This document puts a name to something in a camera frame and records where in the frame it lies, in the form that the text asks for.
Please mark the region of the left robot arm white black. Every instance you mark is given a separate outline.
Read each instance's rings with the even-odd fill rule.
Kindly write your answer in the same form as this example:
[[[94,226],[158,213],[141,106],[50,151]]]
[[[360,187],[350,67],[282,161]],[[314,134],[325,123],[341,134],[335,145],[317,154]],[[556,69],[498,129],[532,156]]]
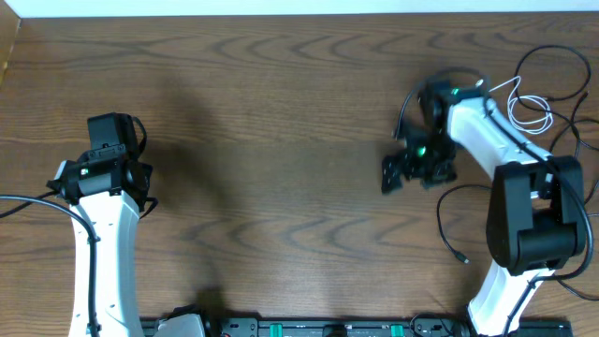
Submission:
[[[139,162],[147,137],[136,117],[108,113],[87,122],[91,148],[65,160],[47,186],[74,216],[72,336],[140,336],[135,239],[149,201],[152,167]]]

